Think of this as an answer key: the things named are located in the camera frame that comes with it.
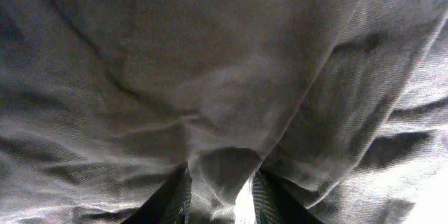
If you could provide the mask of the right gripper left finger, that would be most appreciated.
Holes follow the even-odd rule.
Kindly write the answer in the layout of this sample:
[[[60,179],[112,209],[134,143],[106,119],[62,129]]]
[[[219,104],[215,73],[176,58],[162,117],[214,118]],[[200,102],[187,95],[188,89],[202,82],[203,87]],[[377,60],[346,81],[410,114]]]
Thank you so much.
[[[188,224],[190,205],[191,177],[185,164],[122,224]]]

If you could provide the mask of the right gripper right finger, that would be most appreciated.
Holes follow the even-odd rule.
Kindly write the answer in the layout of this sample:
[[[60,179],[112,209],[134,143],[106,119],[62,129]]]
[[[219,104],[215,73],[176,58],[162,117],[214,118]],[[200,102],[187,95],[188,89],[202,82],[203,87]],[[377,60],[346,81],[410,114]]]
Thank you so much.
[[[257,224],[323,224],[269,172],[254,174],[251,192]]]

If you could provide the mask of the grey cargo shorts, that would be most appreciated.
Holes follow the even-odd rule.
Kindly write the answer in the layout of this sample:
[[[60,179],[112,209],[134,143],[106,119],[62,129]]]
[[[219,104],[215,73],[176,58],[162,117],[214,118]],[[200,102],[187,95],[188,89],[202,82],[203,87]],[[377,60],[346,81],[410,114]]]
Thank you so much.
[[[1,222],[447,222],[447,0],[1,0]]]

